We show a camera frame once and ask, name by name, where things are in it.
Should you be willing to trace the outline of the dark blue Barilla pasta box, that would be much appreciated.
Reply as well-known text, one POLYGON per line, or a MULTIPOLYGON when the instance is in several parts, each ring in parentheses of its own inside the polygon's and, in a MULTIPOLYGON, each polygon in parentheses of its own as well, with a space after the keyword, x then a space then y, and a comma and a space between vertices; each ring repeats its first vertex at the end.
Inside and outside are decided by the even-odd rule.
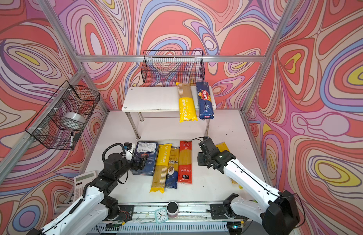
POLYGON ((139 141, 135 148, 135 161, 143 160, 143 169, 131 170, 133 175, 153 176, 159 152, 158 142, 139 141))

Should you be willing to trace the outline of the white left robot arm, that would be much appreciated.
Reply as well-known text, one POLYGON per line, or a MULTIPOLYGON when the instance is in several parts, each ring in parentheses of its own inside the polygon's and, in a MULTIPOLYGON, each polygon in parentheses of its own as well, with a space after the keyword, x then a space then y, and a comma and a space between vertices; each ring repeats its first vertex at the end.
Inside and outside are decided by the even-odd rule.
POLYGON ((113 153, 103 159, 104 168, 86 184, 83 194, 62 214, 41 229, 31 229, 29 235, 86 234, 104 219, 114 220, 120 214, 118 201, 109 194, 123 184, 119 179, 130 170, 144 169, 148 154, 134 155, 131 160, 125 153, 113 153))

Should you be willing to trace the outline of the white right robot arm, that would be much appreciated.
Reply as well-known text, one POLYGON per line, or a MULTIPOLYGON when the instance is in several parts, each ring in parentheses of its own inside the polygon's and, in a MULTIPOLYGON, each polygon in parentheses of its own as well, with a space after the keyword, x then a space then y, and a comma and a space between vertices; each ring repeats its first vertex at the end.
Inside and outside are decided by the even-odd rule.
POLYGON ((288 235, 297 227, 301 217, 292 193, 281 192, 260 180, 232 153, 220 151, 210 137, 204 137, 199 147, 199 165, 228 176, 254 198, 250 201, 238 194, 231 194, 222 203, 224 215, 228 218, 242 216, 251 219, 261 224, 269 235, 288 235))

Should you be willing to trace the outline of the blue Barilla spaghetti pack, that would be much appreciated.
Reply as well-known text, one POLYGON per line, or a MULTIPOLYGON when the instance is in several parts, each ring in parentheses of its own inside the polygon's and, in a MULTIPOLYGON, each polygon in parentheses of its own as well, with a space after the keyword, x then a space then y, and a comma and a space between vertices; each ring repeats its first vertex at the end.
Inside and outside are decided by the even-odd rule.
POLYGON ((197 82, 196 90, 199 105, 199 118, 214 119, 214 111, 211 95, 209 92, 209 84, 207 82, 197 82))

